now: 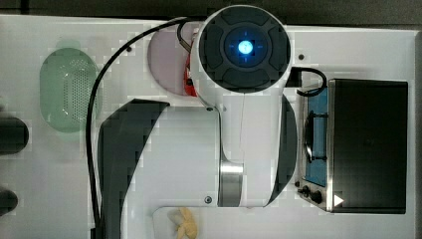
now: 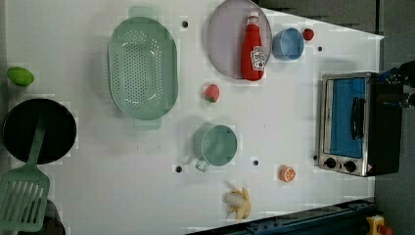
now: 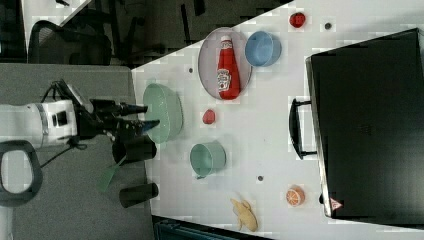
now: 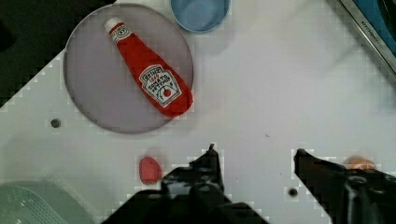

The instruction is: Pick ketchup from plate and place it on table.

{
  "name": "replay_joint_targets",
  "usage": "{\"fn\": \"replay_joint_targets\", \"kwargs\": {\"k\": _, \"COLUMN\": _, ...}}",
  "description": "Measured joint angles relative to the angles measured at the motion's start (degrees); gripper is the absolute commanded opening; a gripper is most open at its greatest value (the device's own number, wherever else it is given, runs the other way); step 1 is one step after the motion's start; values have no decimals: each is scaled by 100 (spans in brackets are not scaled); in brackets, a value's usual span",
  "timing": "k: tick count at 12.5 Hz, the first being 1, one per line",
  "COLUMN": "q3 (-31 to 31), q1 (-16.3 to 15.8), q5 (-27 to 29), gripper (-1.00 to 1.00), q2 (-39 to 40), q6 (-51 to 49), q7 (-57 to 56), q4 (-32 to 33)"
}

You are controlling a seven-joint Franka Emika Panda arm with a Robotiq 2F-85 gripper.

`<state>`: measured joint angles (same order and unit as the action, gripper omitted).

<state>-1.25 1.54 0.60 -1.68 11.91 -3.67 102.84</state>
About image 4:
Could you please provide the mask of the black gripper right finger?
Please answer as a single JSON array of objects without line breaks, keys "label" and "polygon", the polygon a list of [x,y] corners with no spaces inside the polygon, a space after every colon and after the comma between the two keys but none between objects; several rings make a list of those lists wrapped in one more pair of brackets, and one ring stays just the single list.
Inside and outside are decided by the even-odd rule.
[{"label": "black gripper right finger", "polygon": [[294,173],[331,218],[332,224],[396,224],[396,183],[376,169],[347,169],[314,157],[294,155]]}]

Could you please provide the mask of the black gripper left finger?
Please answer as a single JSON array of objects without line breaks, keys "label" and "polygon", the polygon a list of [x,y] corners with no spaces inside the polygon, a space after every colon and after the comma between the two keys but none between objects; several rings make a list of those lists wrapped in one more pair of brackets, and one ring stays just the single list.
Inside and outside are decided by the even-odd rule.
[{"label": "black gripper left finger", "polygon": [[211,186],[224,191],[219,153],[211,143],[208,150],[187,167],[177,167],[165,175],[161,181],[161,191],[174,199],[178,195],[188,195],[193,187]]}]

